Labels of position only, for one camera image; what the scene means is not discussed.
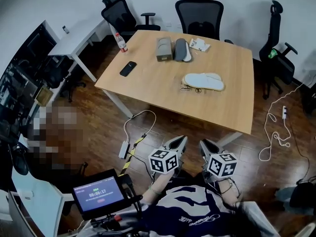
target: white desk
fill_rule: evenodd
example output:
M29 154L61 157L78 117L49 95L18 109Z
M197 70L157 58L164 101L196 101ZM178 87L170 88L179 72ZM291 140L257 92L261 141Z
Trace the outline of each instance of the white desk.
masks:
M79 21L69 29L69 33L54 46L48 55L67 55L71 57L85 71L92 81L97 81L97 78L79 59L77 53L103 22L105 22L105 20L102 18L101 14ZM115 94L106 90L103 90L103 92L120 108L122 112L125 113L127 117L133 117L130 110Z

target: red bottle cap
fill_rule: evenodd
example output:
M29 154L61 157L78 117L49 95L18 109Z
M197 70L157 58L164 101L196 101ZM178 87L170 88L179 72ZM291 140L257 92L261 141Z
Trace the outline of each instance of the red bottle cap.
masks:
M114 219L115 219L116 221L121 221L121 220L122 220L121 216L119 216L119 215L115 215L115 216L114 216Z

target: chair headrest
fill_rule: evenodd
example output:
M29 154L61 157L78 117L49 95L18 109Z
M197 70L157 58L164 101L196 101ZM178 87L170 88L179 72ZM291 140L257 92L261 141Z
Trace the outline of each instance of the chair headrest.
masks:
M275 0L272 0L273 4L271 5L270 12L272 15L281 14L283 12L282 5Z

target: person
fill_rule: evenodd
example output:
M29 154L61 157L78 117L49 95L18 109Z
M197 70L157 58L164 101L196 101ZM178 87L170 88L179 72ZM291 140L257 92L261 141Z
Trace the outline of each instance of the person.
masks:
M255 202L240 202L227 179L206 184L202 174L160 175L143 194L150 237L279 236Z

